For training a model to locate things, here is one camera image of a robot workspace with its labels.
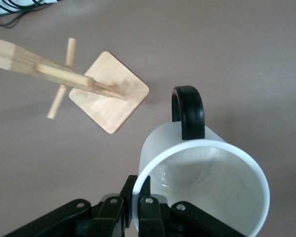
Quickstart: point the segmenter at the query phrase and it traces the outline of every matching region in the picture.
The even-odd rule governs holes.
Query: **mug rim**
[[[196,148],[196,147],[212,147],[212,148],[218,148],[218,149],[230,152],[233,155],[236,155],[237,157],[242,159],[242,161],[244,161],[250,167],[250,169],[252,169],[255,172],[255,174],[257,174],[263,190],[264,204],[263,204],[263,212],[262,212],[261,218],[259,222],[256,224],[256,227],[253,229],[253,231],[249,235],[250,237],[256,236],[265,223],[265,220],[269,211],[269,206],[270,206],[270,190],[269,190],[269,185],[264,172],[262,171],[258,163],[242,149],[227,142],[210,140],[206,138],[187,140],[166,149],[165,151],[157,155],[153,160],[151,160],[149,164],[146,165],[146,167],[138,175],[138,178],[135,182],[133,192],[132,192],[132,195],[133,195],[132,215],[133,215],[134,224],[137,230],[139,230],[137,199],[138,199],[138,194],[140,193],[141,188],[146,178],[148,177],[148,175],[157,165],[159,165],[162,161],[164,161],[166,158],[170,157],[171,155],[187,149]]]

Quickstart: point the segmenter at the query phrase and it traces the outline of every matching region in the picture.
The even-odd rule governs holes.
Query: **beige tabletop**
[[[173,87],[193,85],[206,125],[268,178],[259,236],[296,237],[296,1],[64,0],[0,28],[62,64],[69,37],[77,72],[108,51],[150,94],[108,134],[68,95],[46,118],[58,85],[0,69],[0,236],[73,199],[118,193],[146,137],[171,121]]]

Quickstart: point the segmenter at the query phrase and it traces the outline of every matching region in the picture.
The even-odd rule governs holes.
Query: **screw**
[[[77,208],[82,208],[82,207],[84,207],[84,203],[83,202],[80,202],[80,203],[77,204]]]
[[[116,199],[116,198],[112,198],[112,199],[110,200],[110,203],[111,203],[111,204],[117,203],[117,199]]]
[[[178,204],[177,205],[177,210],[179,211],[185,211],[186,207],[183,204]]]
[[[153,203],[153,199],[152,198],[146,198],[145,200],[146,203],[152,204]]]

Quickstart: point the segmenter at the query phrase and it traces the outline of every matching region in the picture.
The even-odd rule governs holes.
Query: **mug handle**
[[[172,122],[181,121],[182,139],[205,138],[205,115],[200,94],[190,85],[172,91]]]

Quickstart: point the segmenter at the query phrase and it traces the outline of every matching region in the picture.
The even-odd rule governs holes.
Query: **wooden mug tree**
[[[48,118],[55,118],[70,86],[69,97],[106,132],[114,133],[148,95],[149,88],[108,52],[84,75],[73,71],[75,45],[75,39],[69,38],[63,66],[0,40],[0,68],[60,84]]]

